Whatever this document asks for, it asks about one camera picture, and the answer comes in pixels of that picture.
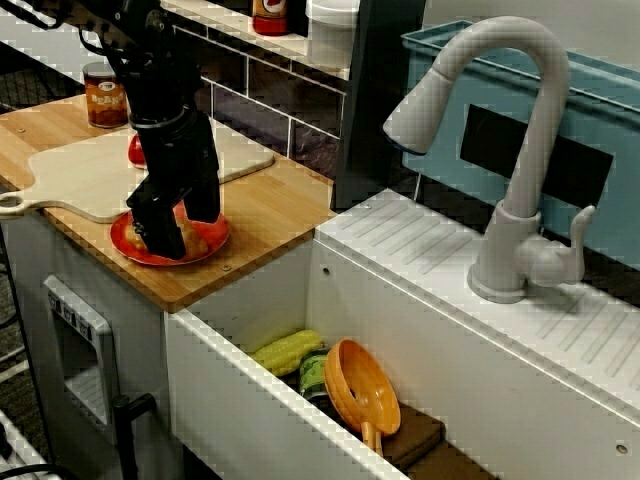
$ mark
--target faucet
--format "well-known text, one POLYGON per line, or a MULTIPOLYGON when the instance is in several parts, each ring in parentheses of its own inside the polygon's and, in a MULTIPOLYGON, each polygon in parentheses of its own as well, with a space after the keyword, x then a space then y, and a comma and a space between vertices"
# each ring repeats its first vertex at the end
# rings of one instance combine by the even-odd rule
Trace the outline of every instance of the faucet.
POLYGON ((507 194, 496 205, 467 282, 486 300, 516 303, 526 296, 527 281, 553 287, 582 280, 584 234, 595 212, 591 205, 573 219, 571 247, 537 234, 538 202, 569 93, 569 60, 558 40, 525 18, 497 17, 469 26, 442 49, 383 130, 401 149, 427 153, 456 79, 471 60, 495 48, 527 53, 538 66, 541 85, 507 194))

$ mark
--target corn cob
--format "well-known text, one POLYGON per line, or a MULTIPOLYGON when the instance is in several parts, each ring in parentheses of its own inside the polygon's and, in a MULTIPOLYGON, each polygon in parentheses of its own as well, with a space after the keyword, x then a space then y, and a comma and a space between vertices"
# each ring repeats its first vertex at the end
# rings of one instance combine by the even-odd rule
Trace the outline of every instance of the corn cob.
POLYGON ((295 372, 302 357, 320 347, 322 338, 317 332, 302 330, 281 338, 250 356, 276 377, 282 377, 295 372))

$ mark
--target jar lid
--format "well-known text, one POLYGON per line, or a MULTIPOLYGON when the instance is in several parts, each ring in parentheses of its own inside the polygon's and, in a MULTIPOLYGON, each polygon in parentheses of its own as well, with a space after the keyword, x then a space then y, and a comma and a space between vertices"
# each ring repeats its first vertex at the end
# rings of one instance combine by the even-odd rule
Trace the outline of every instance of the jar lid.
POLYGON ((116 72, 108 63, 90 63, 82 68, 82 73, 95 78, 115 77, 116 72))
POLYGON ((307 0, 306 14, 314 22, 356 27, 360 0, 307 0))

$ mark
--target black robotic arm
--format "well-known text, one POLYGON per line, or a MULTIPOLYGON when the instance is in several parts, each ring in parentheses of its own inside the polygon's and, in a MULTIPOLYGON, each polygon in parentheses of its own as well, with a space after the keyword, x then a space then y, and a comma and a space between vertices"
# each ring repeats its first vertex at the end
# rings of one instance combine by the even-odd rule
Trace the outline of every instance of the black robotic arm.
POLYGON ((127 93, 149 172, 127 200, 134 227, 150 253, 182 258, 186 250, 173 207, 183 200, 190 220, 215 222, 219 165, 209 118, 195 105, 199 66, 180 48, 167 12, 159 0, 27 3, 54 22, 46 24, 10 0, 0 0, 0 7, 39 28, 73 25, 87 49, 107 57, 127 93), (84 40, 85 31, 98 35, 100 48, 84 40))

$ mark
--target hole in cutting board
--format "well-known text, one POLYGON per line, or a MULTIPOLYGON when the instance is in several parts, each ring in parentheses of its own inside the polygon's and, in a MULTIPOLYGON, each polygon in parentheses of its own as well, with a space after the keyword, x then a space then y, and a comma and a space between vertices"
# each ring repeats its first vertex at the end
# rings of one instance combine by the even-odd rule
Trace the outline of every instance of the hole in cutting board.
POLYGON ((0 207, 17 207, 20 204, 22 204, 22 199, 20 197, 5 197, 0 199, 0 207))

